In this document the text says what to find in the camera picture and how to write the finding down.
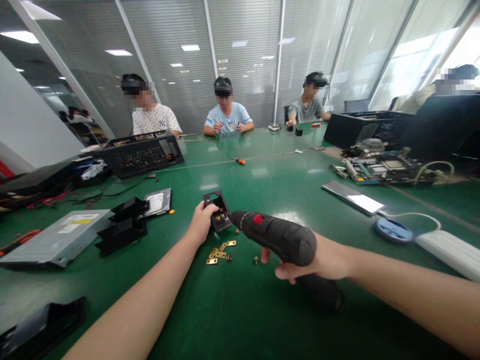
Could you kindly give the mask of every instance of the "white cable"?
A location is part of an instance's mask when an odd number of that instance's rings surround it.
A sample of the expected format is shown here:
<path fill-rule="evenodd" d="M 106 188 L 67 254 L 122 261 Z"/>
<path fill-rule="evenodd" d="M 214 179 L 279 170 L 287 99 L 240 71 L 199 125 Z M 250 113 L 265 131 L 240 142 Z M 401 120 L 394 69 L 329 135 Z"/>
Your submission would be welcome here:
<path fill-rule="evenodd" d="M 438 221 L 436 218 L 430 216 L 430 215 L 427 215 L 427 214 L 422 214 L 420 212 L 406 212 L 406 213 L 403 213 L 403 214 L 398 214 L 398 215 L 390 215 L 390 214 L 387 214 L 385 211 L 382 211 L 380 210 L 378 212 L 380 215 L 384 216 L 385 218 L 397 218 L 397 217 L 400 217 L 400 216 L 405 216 L 405 215 L 420 215 L 420 216 L 423 216 L 423 217 L 426 217 L 426 218 L 429 218 L 431 220 L 433 220 L 436 224 L 436 229 L 435 231 L 437 230 L 440 230 L 442 228 L 442 224 L 440 223 L 440 221 Z"/>
<path fill-rule="evenodd" d="M 433 165 L 433 164 L 446 164 L 446 165 L 450 166 L 450 176 L 448 178 L 448 182 L 450 182 L 450 180 L 452 180 L 452 178 L 454 177 L 454 174 L 455 174 L 455 167 L 452 165 L 451 162 L 448 162 L 448 161 L 432 161 L 432 162 L 426 163 L 425 165 L 423 165 L 420 168 L 420 170 L 418 170 L 418 173 L 416 174 L 415 178 L 413 179 L 413 183 L 416 184 L 417 180 L 419 179 L 420 175 L 422 175 L 424 170 L 428 166 Z"/>

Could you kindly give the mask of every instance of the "gray t-shirt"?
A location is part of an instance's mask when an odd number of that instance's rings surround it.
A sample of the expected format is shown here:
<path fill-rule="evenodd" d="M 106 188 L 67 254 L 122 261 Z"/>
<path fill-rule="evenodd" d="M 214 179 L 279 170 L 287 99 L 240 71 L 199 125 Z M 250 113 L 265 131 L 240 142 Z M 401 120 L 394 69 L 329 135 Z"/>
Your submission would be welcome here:
<path fill-rule="evenodd" d="M 325 112 L 322 103 L 317 99 L 308 104 L 308 108 L 305 108 L 302 98 L 298 98 L 293 101 L 288 108 L 288 118 L 291 114 L 296 114 L 297 123 L 309 123 L 314 122 L 317 118 L 322 116 Z"/>

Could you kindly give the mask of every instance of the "light blue t-shirt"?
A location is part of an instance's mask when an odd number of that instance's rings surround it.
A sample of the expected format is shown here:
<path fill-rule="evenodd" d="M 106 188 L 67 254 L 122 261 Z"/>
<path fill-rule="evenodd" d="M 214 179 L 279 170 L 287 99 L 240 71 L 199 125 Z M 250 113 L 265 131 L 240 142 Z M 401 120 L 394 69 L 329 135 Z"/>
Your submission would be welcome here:
<path fill-rule="evenodd" d="M 247 109 L 238 102 L 232 102 L 230 116 L 225 116 L 220 105 L 215 106 L 206 117 L 205 125 L 213 128 L 215 123 L 223 123 L 220 129 L 221 133 L 231 133 L 237 131 L 237 125 L 251 122 Z"/>

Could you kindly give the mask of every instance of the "wall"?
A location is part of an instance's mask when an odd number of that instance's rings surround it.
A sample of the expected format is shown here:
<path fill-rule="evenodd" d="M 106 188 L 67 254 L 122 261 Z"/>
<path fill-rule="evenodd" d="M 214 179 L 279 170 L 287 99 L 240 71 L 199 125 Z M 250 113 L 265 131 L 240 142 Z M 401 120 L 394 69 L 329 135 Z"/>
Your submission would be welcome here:
<path fill-rule="evenodd" d="M 2 52 L 0 73 L 0 159 L 19 173 L 77 155 L 83 145 Z"/>

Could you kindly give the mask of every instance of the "red drill button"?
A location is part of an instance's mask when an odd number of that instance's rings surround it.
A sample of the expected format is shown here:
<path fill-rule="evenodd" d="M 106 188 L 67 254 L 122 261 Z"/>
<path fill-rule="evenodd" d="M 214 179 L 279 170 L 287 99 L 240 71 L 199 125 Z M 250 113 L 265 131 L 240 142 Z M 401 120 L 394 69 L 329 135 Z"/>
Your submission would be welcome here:
<path fill-rule="evenodd" d="M 257 215 L 255 215 L 255 217 L 253 218 L 253 222 L 254 222 L 255 224 L 257 224 L 257 225 L 260 225 L 261 223 L 264 222 L 264 219 L 265 219 L 265 218 L 264 218 L 262 215 L 257 214 Z"/>

